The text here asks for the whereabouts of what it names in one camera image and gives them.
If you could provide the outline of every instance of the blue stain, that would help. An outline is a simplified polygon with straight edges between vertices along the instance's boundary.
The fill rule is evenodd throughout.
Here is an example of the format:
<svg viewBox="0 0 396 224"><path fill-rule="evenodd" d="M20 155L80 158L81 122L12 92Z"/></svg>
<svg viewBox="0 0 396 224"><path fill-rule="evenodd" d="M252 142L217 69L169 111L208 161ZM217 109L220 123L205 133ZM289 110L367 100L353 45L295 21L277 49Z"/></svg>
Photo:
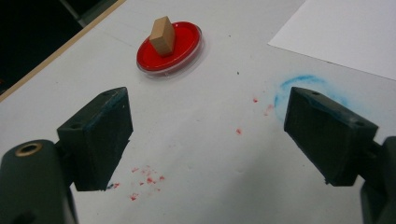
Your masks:
<svg viewBox="0 0 396 224"><path fill-rule="evenodd" d="M318 91L335 102L348 107L348 100L337 91L334 86L329 84L325 79L314 75L299 75L284 81L280 84L274 98L274 108L279 120L284 121L288 107L291 87L300 87L312 91Z"/></svg>

